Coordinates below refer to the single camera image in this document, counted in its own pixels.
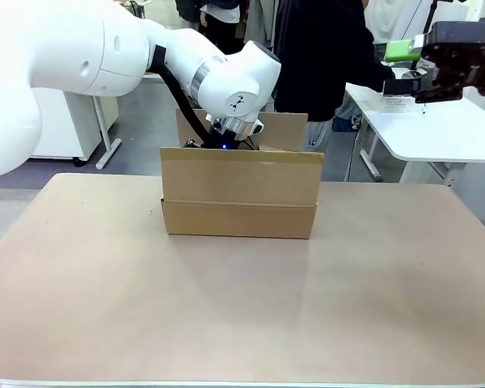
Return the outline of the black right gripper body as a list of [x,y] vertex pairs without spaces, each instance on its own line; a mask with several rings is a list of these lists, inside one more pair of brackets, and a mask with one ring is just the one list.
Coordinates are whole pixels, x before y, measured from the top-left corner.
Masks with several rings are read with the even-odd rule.
[[422,58],[434,64],[431,77],[422,81],[423,96],[461,96],[469,86],[485,96],[485,18],[434,23]]

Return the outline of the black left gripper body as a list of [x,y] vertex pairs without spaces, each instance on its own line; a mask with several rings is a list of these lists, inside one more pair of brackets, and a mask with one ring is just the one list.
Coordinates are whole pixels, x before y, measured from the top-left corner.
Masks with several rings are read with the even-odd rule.
[[241,141],[236,140],[235,137],[236,133],[228,129],[220,133],[215,128],[211,128],[205,142],[205,149],[237,150]]

